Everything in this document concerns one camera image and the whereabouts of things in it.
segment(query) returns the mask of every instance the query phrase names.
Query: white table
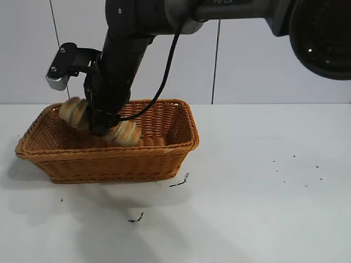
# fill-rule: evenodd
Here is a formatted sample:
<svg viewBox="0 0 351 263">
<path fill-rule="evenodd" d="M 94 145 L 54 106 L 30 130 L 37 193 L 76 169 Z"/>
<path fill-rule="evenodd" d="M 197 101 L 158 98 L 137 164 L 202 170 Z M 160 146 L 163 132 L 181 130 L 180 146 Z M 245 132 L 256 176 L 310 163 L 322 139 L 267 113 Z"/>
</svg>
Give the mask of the white table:
<svg viewBox="0 0 351 263">
<path fill-rule="evenodd" d="M 43 108 L 0 106 L 0 262 L 351 262 L 351 105 L 193 106 L 175 179 L 94 185 L 15 157 Z"/>
</svg>

